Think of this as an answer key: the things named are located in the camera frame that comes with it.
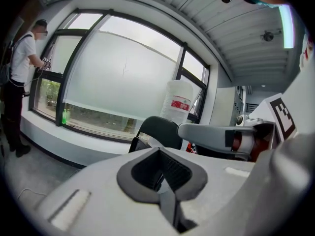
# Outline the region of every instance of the black pants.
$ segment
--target black pants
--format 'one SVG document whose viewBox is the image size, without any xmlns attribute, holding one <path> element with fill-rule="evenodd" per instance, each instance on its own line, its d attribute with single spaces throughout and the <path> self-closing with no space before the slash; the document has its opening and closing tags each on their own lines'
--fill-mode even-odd
<svg viewBox="0 0 315 236">
<path fill-rule="evenodd" d="M 8 143 L 15 149 L 18 149 L 22 146 L 20 138 L 20 124 L 24 83 L 14 80 L 11 81 L 12 82 L 9 81 L 5 84 L 3 89 L 4 119 L 2 124 Z"/>
</svg>

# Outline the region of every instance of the window frame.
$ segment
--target window frame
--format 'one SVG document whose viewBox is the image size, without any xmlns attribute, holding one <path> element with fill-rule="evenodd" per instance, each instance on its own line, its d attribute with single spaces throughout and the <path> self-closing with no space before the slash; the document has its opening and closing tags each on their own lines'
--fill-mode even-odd
<svg viewBox="0 0 315 236">
<path fill-rule="evenodd" d="M 102 14 L 102 16 L 92 25 L 90 29 L 68 29 L 67 26 L 71 24 L 81 13 L 95 13 L 95 14 Z M 101 138 L 105 140 L 111 140 L 115 142 L 121 142 L 121 143 L 131 143 L 131 139 L 129 138 L 117 138 L 108 134 L 102 134 L 98 132 L 92 132 L 90 130 L 86 130 L 81 127 L 75 127 L 75 126 L 69 126 L 66 124 L 62 124 L 62 114 L 63 109 L 65 108 L 65 103 L 63 102 L 63 97 L 65 93 L 65 89 L 68 83 L 68 79 L 71 75 L 71 71 L 74 67 L 74 63 L 80 52 L 84 49 L 86 44 L 88 43 L 89 39 L 92 37 L 93 33 L 96 32 L 98 29 L 98 26 L 101 24 L 104 24 L 111 16 L 120 17 L 123 19 L 131 20 L 136 23 L 142 24 L 146 27 L 149 27 L 160 34 L 166 36 L 167 38 L 171 39 L 175 43 L 177 43 L 181 49 L 179 52 L 179 56 L 176 62 L 176 68 L 173 75 L 173 80 L 180 80 L 181 76 L 185 76 L 187 79 L 192 81 L 194 84 L 199 86 L 202 90 L 200 93 L 200 97 L 197 98 L 197 106 L 196 106 L 196 115 L 193 115 L 189 113 L 188 120 L 193 121 L 194 123 L 200 123 L 201 114 L 204 108 L 205 99 L 207 95 L 207 88 L 209 83 L 209 77 L 210 77 L 210 66 L 199 56 L 197 53 L 192 50 L 187 43 L 181 41 L 171 33 L 167 32 L 166 30 L 146 21 L 138 17 L 134 17 L 125 13 L 117 12 L 112 9 L 110 10 L 95 10 L 95 9 L 76 9 L 73 12 L 69 14 L 69 16 L 59 25 L 58 29 L 54 32 L 54 34 L 49 39 L 47 45 L 44 48 L 44 51 L 42 52 L 42 55 L 40 56 L 41 59 L 46 57 L 54 43 L 56 42 L 57 38 L 59 36 L 81 36 L 81 40 L 79 41 L 78 45 L 74 49 L 72 55 L 69 58 L 69 61 L 64 69 L 63 74 L 55 73 L 51 71 L 41 71 L 38 68 L 35 70 L 33 82 L 31 84 L 31 93 L 30 93 L 30 99 L 29 99 L 29 110 L 33 111 L 34 113 L 38 114 L 39 116 L 52 121 L 55 123 L 56 126 L 62 126 L 64 128 L 67 128 L 69 130 L 89 135 L 96 138 Z M 186 70 L 183 67 L 184 58 L 186 52 L 189 52 L 197 61 L 199 61 L 203 67 L 203 78 L 202 80 L 198 79 L 196 76 L 194 76 L 192 73 L 190 73 L 188 70 Z M 51 118 L 48 115 L 46 116 L 41 111 L 39 111 L 36 108 L 36 103 L 38 102 L 38 90 L 36 90 L 37 85 L 41 84 L 42 79 L 47 79 L 50 81 L 58 82 L 60 83 L 60 88 L 58 92 L 58 98 L 57 98 L 57 106 L 56 106 L 56 116 L 55 118 Z"/>
</svg>

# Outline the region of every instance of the short hair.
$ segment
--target short hair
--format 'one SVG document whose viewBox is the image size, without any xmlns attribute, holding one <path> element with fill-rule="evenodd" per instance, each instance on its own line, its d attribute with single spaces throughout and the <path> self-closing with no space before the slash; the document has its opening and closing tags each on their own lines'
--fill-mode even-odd
<svg viewBox="0 0 315 236">
<path fill-rule="evenodd" d="M 34 27 L 36 27 L 36 26 L 44 26 L 46 28 L 47 27 L 47 21 L 45 19 L 37 20 Z"/>
</svg>

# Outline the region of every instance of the chair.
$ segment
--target chair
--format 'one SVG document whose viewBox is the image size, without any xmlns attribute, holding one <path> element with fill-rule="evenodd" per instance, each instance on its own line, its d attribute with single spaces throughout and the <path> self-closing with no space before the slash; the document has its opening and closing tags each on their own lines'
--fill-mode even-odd
<svg viewBox="0 0 315 236">
<path fill-rule="evenodd" d="M 150 148 L 144 140 L 139 138 L 140 133 L 145 133 L 151 136 L 164 147 L 181 149 L 183 139 L 178 136 L 177 127 L 178 125 L 175 122 L 162 117 L 151 116 L 146 118 L 142 123 L 137 136 L 132 139 L 129 153 L 144 148 Z"/>
</svg>

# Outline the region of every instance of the gray floor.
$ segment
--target gray floor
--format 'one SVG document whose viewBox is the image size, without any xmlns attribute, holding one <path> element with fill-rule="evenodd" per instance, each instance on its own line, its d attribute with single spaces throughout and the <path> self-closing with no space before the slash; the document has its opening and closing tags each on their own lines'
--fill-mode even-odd
<svg viewBox="0 0 315 236">
<path fill-rule="evenodd" d="M 25 139 L 22 140 L 24 144 L 30 145 Z M 32 145 L 28 154 L 17 158 L 15 152 L 10 152 L 3 134 L 1 141 L 5 153 L 5 159 L 0 156 L 1 172 L 5 170 L 5 178 L 11 186 L 13 196 L 20 196 L 19 201 L 26 208 L 36 209 L 45 195 L 78 171 L 77 168 L 53 159 Z"/>
</svg>

